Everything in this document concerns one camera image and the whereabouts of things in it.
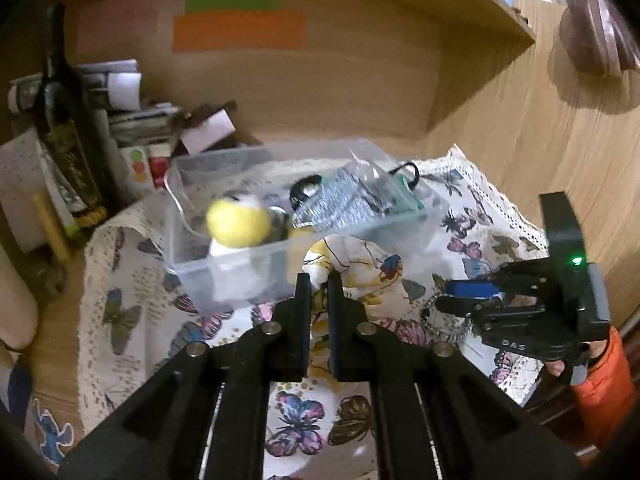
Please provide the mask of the orange sleeve forearm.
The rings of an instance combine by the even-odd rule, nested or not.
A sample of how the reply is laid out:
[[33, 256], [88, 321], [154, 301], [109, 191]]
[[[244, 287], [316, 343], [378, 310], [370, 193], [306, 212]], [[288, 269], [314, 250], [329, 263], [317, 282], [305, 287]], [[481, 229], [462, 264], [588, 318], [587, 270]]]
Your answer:
[[614, 326], [600, 352], [589, 360], [585, 381], [573, 387], [586, 439], [603, 451], [636, 404], [638, 389], [631, 378], [623, 339]]

